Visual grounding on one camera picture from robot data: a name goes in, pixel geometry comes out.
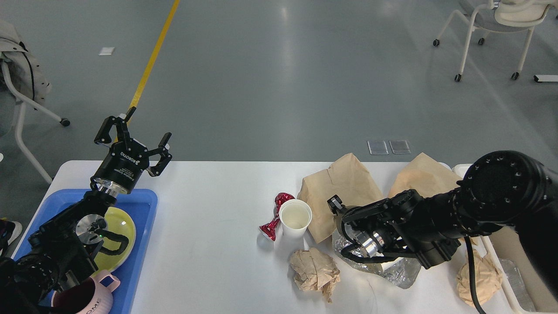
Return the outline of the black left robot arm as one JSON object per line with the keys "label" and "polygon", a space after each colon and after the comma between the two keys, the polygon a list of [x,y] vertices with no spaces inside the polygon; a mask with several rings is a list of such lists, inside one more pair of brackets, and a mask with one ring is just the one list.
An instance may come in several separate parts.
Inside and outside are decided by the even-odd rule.
{"label": "black left robot arm", "polygon": [[1,257],[1,312],[3,314],[62,314],[63,310],[41,306],[52,290],[62,292],[85,282],[98,270],[98,253],[119,255],[129,238],[108,230],[106,211],[119,194],[130,194],[147,171],[161,175],[172,160],[171,133],[163,135],[158,147],[149,150],[130,136],[128,121],[136,108],[107,117],[95,144],[109,152],[90,178],[90,190],[28,237],[31,250],[14,260]]}

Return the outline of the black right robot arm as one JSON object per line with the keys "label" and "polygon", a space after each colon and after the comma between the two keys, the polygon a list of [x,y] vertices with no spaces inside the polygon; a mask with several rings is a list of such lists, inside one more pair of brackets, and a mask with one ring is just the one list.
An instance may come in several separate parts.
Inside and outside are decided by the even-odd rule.
{"label": "black right robot arm", "polygon": [[471,238],[513,229],[532,266],[557,296],[557,173],[523,153],[494,151],[478,159],[458,187],[422,197],[414,189],[363,206],[346,206],[334,195],[327,204],[349,245],[340,254],[356,263],[417,259],[425,269],[451,260],[466,242],[474,307]]}

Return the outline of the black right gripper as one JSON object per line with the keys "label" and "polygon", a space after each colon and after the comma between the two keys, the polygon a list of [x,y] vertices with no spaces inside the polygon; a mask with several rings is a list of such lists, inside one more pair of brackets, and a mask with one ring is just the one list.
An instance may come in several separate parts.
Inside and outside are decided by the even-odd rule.
{"label": "black right gripper", "polygon": [[333,195],[327,200],[331,212],[335,215],[335,223],[339,234],[345,238],[366,237],[363,212],[365,206],[343,205],[338,195]]}

